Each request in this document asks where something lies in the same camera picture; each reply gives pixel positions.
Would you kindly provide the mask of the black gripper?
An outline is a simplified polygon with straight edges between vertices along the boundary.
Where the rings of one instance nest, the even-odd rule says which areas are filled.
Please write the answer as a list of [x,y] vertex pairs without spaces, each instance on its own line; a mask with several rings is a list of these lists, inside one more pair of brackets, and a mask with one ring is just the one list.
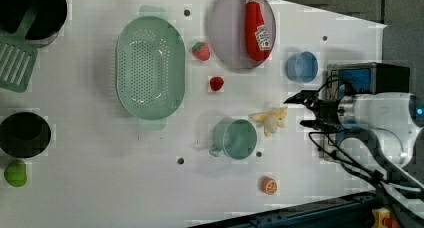
[[314,120],[302,120],[300,124],[314,130],[338,130],[338,100],[320,100],[317,90],[301,90],[284,101],[285,104],[309,104]]

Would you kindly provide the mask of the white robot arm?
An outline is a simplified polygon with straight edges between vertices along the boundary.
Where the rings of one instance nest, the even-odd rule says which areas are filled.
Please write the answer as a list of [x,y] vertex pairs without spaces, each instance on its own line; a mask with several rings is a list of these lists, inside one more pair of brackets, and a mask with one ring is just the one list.
[[328,155],[343,169],[389,197],[413,216],[423,216],[423,183],[404,170],[423,138],[423,106],[411,93],[355,94],[321,100],[302,90],[286,100],[315,115],[301,125],[327,138]]

